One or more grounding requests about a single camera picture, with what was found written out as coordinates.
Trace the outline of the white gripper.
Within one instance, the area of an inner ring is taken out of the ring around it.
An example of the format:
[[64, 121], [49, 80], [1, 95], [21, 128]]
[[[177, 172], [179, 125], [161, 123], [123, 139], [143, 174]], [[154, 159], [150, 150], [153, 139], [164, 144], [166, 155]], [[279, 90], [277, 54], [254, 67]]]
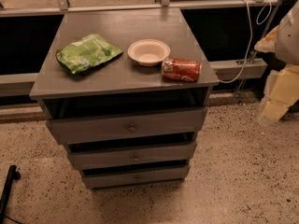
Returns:
[[[273, 28], [256, 43], [260, 52], [276, 52], [278, 27]], [[281, 71], [272, 70], [266, 80], [260, 102], [258, 123], [268, 126], [279, 121], [299, 100], [299, 65], [288, 63]]]

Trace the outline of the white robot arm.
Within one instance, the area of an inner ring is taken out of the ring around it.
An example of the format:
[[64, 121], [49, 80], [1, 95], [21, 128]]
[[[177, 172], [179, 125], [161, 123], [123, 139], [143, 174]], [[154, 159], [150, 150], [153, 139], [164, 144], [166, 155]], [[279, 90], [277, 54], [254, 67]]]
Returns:
[[258, 122], [271, 125], [279, 121], [299, 101], [299, 1], [254, 49], [273, 52], [285, 67], [271, 71], [264, 87]]

